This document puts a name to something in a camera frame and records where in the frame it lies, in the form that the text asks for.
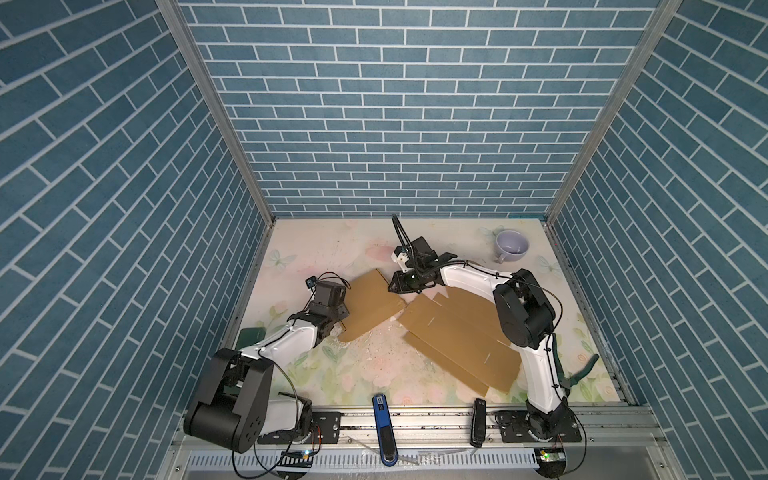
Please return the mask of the cardboard box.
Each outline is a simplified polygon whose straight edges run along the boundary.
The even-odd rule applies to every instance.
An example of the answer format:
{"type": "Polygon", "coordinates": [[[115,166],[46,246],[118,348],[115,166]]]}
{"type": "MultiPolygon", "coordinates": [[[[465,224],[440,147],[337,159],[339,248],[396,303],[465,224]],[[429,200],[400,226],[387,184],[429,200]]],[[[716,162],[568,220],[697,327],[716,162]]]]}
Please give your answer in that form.
{"type": "Polygon", "coordinates": [[[347,290],[344,300],[349,315],[340,321],[340,342],[356,340],[405,309],[405,301],[399,295],[391,293],[388,286],[389,282],[376,269],[350,282],[350,289],[347,290]]]}

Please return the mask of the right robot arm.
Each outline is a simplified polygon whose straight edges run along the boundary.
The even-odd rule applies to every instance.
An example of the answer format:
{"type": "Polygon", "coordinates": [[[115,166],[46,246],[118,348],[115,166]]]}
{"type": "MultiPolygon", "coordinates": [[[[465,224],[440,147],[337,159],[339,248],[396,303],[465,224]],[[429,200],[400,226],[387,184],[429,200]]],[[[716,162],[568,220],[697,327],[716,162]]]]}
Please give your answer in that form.
{"type": "Polygon", "coordinates": [[[392,254],[399,265],[389,282],[395,294],[419,294],[436,285],[454,287],[494,303],[501,331],[520,353],[527,380],[527,419],[536,438],[547,441],[559,435],[570,412],[567,394],[557,379],[554,331],[554,296],[525,269],[498,272],[454,254],[443,254],[420,268],[400,249],[392,254]]]}

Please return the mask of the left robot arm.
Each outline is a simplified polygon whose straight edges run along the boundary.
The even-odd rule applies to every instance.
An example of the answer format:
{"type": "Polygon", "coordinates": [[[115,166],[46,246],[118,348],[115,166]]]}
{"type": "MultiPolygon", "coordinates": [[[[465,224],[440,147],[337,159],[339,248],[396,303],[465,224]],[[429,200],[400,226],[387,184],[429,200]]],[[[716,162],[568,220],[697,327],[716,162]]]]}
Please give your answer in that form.
{"type": "Polygon", "coordinates": [[[312,402],[290,391],[273,397],[273,373],[283,373],[349,315],[344,280],[309,279],[312,294],[280,330],[239,350],[222,348],[208,362],[183,422],[183,431],[234,453],[261,440],[296,443],[310,434],[312,402]]]}

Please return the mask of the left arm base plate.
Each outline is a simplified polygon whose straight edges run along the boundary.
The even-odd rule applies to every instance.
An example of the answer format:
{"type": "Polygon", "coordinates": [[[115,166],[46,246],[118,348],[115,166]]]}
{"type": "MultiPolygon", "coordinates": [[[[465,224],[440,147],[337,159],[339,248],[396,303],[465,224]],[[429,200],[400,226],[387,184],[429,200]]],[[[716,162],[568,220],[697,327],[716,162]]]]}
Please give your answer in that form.
{"type": "Polygon", "coordinates": [[[342,414],[339,411],[313,412],[311,417],[304,415],[298,427],[293,430],[279,430],[258,438],[259,445],[294,444],[335,445],[339,442],[342,414]]]}

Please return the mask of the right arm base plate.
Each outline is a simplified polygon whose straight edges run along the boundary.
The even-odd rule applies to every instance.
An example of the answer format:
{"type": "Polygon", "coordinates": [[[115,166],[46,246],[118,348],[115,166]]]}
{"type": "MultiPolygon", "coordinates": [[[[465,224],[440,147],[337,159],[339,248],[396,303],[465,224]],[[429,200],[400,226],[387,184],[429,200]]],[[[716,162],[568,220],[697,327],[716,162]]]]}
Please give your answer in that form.
{"type": "Polygon", "coordinates": [[[551,414],[527,410],[501,410],[493,415],[504,443],[554,443],[583,440],[582,429],[574,413],[560,409],[551,414]]]}

